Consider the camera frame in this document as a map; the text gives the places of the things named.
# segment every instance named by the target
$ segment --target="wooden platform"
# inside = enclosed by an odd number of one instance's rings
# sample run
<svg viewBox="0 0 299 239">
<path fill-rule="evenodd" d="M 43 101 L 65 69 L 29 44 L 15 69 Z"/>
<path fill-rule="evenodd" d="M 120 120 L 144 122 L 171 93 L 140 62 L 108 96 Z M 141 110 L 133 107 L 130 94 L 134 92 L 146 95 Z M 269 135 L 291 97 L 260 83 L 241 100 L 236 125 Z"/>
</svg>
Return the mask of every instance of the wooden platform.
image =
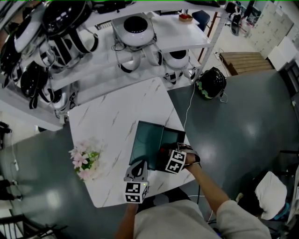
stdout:
<svg viewBox="0 0 299 239">
<path fill-rule="evenodd" d="M 220 56 L 232 76 L 273 69 L 259 52 L 221 52 Z"/>
</svg>

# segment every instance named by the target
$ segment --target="gray shirt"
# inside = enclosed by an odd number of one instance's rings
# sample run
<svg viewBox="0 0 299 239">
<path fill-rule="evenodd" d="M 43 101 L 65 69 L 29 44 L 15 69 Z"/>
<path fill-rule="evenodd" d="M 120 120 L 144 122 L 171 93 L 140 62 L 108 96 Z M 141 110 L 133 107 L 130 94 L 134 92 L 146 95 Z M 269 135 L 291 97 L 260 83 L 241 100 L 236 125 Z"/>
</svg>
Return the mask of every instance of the gray shirt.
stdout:
<svg viewBox="0 0 299 239">
<path fill-rule="evenodd" d="M 217 226 L 226 239 L 270 239 L 269 229 L 235 201 L 217 211 Z M 219 239 L 205 222 L 198 205 L 176 201 L 141 211 L 135 218 L 135 239 Z"/>
</svg>

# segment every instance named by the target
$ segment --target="shelf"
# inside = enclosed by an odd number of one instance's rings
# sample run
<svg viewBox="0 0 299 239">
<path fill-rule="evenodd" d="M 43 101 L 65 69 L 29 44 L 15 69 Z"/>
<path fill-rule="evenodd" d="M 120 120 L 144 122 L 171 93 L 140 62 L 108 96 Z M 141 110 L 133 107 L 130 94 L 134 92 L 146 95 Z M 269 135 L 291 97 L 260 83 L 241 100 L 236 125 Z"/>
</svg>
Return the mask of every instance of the shelf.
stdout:
<svg viewBox="0 0 299 239">
<path fill-rule="evenodd" d="M 85 24 L 89 28 L 115 18 L 128 16 L 136 13 L 159 10 L 176 11 L 180 9 L 197 9 L 219 13 L 225 12 L 224 6 L 209 7 L 204 5 L 195 5 L 186 1 L 136 1 L 134 4 L 127 6 L 126 8 L 120 9 L 119 13 L 116 11 L 105 14 L 92 13 L 91 16 L 86 20 Z"/>
<path fill-rule="evenodd" d="M 5 17 L 3 18 L 3 20 L 0 22 L 0 30 L 7 24 L 7 22 L 9 20 L 11 20 L 14 15 L 20 10 L 21 7 L 23 7 L 23 5 L 25 5 L 26 3 L 28 3 L 28 1 L 17 1 L 15 2 L 11 8 L 8 10 L 8 12 L 6 13 Z"/>
<path fill-rule="evenodd" d="M 200 64 L 191 51 L 189 51 L 189 56 L 192 64 L 189 63 L 188 69 L 191 70 L 193 66 L 197 68 L 200 67 Z M 166 72 L 173 73 L 173 70 L 165 65 L 152 66 L 146 59 L 142 59 L 139 68 L 132 73 L 125 73 L 118 66 L 102 70 L 97 74 L 79 81 L 80 92 L 78 94 L 78 103 L 83 104 L 101 95 L 143 80 L 153 77 L 162 77 Z M 175 85 L 172 85 L 166 80 L 164 80 L 164 82 L 167 90 L 192 84 L 192 81 L 186 77 L 182 77 Z"/>
<path fill-rule="evenodd" d="M 209 39 L 196 24 L 180 22 L 177 15 L 157 15 L 152 18 L 152 22 L 157 34 L 157 46 L 164 53 L 184 49 L 204 48 L 211 45 Z M 120 52 L 111 50 L 111 47 L 114 45 L 112 27 L 98 31 L 95 27 L 89 29 L 98 34 L 98 49 L 92 54 L 85 55 L 74 68 L 65 70 L 59 74 L 53 74 L 51 83 L 54 90 L 61 89 L 68 84 L 97 73 L 100 70 L 117 66 L 118 63 L 132 60 L 132 54 L 130 52 L 125 50 Z M 85 30 L 80 33 L 86 42 L 92 37 L 91 34 Z M 152 50 L 155 52 L 157 48 L 152 46 Z"/>
</svg>

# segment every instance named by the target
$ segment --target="sleeve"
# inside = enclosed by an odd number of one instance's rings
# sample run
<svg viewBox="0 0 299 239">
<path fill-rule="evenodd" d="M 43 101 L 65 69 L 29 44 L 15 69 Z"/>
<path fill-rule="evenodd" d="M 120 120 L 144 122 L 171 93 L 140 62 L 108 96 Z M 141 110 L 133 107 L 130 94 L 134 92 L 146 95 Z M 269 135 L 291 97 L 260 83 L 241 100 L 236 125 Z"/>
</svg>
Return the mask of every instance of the sleeve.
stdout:
<svg viewBox="0 0 299 239">
<path fill-rule="evenodd" d="M 217 225 L 226 239 L 271 239 L 269 229 L 235 201 L 226 201 L 219 207 Z"/>
</svg>

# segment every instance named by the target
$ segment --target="white marble table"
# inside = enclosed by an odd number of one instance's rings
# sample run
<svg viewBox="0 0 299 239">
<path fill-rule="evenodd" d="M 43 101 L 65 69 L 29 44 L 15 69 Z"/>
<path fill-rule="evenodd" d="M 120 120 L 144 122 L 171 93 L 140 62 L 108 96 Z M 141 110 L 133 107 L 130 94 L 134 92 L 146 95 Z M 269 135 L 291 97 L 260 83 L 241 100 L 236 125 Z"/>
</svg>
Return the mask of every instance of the white marble table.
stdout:
<svg viewBox="0 0 299 239">
<path fill-rule="evenodd" d="M 183 131 L 183 126 L 160 78 L 108 93 L 70 111 L 74 144 L 94 138 L 101 149 L 99 176 L 86 187 L 96 207 L 125 203 L 123 178 L 129 167 L 138 121 Z M 192 181 L 186 170 L 173 175 L 148 171 L 149 193 L 156 195 Z"/>
</svg>

